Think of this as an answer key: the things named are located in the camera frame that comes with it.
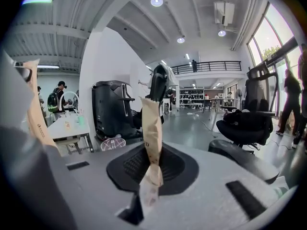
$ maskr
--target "white table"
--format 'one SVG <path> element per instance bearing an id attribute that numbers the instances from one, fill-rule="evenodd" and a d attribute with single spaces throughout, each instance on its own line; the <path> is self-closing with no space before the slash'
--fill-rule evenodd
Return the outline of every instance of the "white table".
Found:
<path id="1" fill-rule="evenodd" d="M 213 128 L 214 128 L 214 125 L 215 125 L 215 122 L 216 122 L 216 117 L 217 117 L 217 113 L 220 109 L 220 100 L 229 100 L 229 101 L 235 101 L 235 100 L 238 100 L 238 99 L 230 99 L 230 98 L 212 98 L 212 99 L 209 99 L 212 101 L 211 103 L 211 113 L 210 113 L 210 117 L 209 117 L 209 120 L 211 120 L 211 117 L 212 117 L 212 112 L 213 112 L 213 103 L 215 101 L 217 101 L 217 105 L 215 105 L 215 116 L 214 116 L 214 121 L 213 121 L 213 124 L 212 124 L 212 128 L 211 128 L 211 131 L 213 131 Z"/>
<path id="2" fill-rule="evenodd" d="M 90 139 L 90 127 L 87 119 L 84 117 L 84 124 L 81 126 L 78 122 L 78 115 L 76 113 L 70 113 L 70 116 L 66 117 L 65 114 L 58 115 L 58 119 L 51 124 L 48 128 L 48 132 L 51 138 L 56 142 L 59 140 L 69 140 L 75 137 L 86 137 L 91 152 L 94 152 L 94 148 Z M 76 145 L 77 151 L 81 154 L 81 151 Z"/>
<path id="3" fill-rule="evenodd" d="M 163 108 L 163 113 L 164 113 L 164 105 L 165 104 L 168 104 L 168 110 L 167 111 L 169 112 L 169 108 L 171 106 L 170 99 L 167 99 L 167 98 L 163 99 L 163 107 L 162 107 Z"/>

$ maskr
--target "ceiling-mounted unit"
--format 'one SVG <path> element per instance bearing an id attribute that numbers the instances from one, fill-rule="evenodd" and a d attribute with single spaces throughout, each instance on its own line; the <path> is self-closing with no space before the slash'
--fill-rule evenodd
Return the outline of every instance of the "ceiling-mounted unit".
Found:
<path id="1" fill-rule="evenodd" d="M 223 26 L 232 24 L 234 18 L 235 5 L 229 2 L 214 2 L 215 23 Z"/>

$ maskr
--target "black shirt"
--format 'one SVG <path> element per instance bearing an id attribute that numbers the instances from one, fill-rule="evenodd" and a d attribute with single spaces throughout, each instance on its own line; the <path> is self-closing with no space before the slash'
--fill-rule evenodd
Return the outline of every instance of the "black shirt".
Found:
<path id="1" fill-rule="evenodd" d="M 57 97 L 58 97 L 59 100 L 61 99 L 61 96 L 64 94 L 64 91 L 60 90 L 59 88 L 55 88 L 53 92 L 57 94 Z M 62 113 L 62 112 L 65 111 L 64 110 L 64 104 L 65 104 L 65 99 L 63 97 L 62 98 L 62 111 L 58 110 L 58 111 L 56 111 L 56 113 Z"/>
<path id="2" fill-rule="evenodd" d="M 289 76 L 284 81 L 284 87 L 288 89 L 289 97 L 299 97 L 301 93 L 301 87 L 295 77 Z"/>

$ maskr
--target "black railing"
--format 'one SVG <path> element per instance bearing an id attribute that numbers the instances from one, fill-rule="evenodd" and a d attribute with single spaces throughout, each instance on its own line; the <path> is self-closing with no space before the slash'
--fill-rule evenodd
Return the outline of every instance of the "black railing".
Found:
<path id="1" fill-rule="evenodd" d="M 175 74 L 193 73 L 190 64 L 171 67 Z M 241 71 L 241 61 L 208 61 L 197 63 L 197 72 L 203 71 Z"/>

